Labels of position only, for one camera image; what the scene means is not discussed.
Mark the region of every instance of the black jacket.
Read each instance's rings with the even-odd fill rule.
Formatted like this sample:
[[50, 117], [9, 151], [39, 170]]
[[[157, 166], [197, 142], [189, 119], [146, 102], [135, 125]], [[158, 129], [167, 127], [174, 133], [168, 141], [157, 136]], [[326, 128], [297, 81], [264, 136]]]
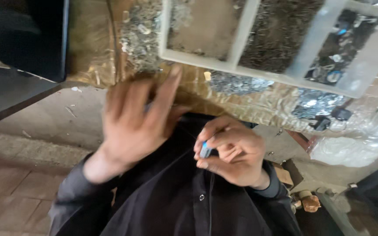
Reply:
[[301, 235], [288, 192], [268, 162], [270, 186], [262, 191], [196, 167], [193, 146], [205, 122], [184, 119], [158, 150], [102, 185], [85, 179], [84, 159], [60, 185], [50, 235]]

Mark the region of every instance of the jacket cuff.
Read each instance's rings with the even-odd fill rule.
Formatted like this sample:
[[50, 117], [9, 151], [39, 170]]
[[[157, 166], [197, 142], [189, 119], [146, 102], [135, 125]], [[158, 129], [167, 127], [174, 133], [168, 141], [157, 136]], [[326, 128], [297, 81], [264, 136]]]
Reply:
[[264, 160], [262, 168], [269, 175], [269, 186], [263, 190], [257, 190], [253, 188], [249, 188], [249, 190], [263, 197], [274, 198], [278, 194], [279, 188], [281, 187], [281, 182], [279, 181], [275, 168], [271, 163]]
[[93, 184], [85, 178], [83, 174], [84, 163], [92, 155], [93, 153], [88, 154], [63, 180], [59, 186], [57, 201], [75, 201], [86, 199], [87, 197], [96, 197], [106, 194], [114, 188], [113, 183], [118, 177], [103, 184]]

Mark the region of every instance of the hand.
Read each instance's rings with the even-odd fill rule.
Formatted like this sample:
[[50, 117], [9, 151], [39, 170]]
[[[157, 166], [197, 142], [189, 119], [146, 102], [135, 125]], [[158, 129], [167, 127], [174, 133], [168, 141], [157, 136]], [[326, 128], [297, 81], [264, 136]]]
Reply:
[[90, 182], [103, 183], [125, 173], [166, 141], [178, 119], [190, 110], [172, 107], [181, 77], [182, 67], [174, 65], [148, 111], [150, 80], [120, 83], [108, 92], [103, 114], [105, 139], [84, 164], [84, 176]]
[[[202, 159], [202, 143], [218, 150], [219, 157]], [[199, 134], [194, 147], [197, 167], [207, 169], [238, 186], [266, 189], [269, 176], [262, 169], [265, 142], [251, 129], [228, 116], [208, 122]]]

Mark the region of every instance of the jacket sleeve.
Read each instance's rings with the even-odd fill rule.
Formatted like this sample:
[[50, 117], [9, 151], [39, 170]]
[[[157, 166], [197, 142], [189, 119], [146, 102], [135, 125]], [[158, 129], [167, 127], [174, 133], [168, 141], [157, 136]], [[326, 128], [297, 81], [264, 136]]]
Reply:
[[107, 224], [113, 200], [112, 189], [118, 177], [100, 185], [90, 183], [82, 171], [91, 155], [76, 165], [60, 184], [49, 211], [50, 236], [95, 236]]
[[262, 167], [269, 175], [270, 184], [264, 190], [247, 188], [249, 196], [274, 235], [302, 235], [297, 219], [291, 210], [289, 191], [279, 181], [272, 164], [264, 160]]

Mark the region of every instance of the small blue device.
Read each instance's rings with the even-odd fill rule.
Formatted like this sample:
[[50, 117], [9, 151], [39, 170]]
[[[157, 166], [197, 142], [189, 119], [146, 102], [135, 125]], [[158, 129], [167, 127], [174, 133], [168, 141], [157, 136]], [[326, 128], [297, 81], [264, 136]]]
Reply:
[[209, 148], [207, 146], [207, 142], [203, 142], [202, 143], [201, 153], [199, 153], [199, 156], [201, 158], [208, 158], [211, 155], [211, 151], [212, 150], [213, 150], [212, 148]]

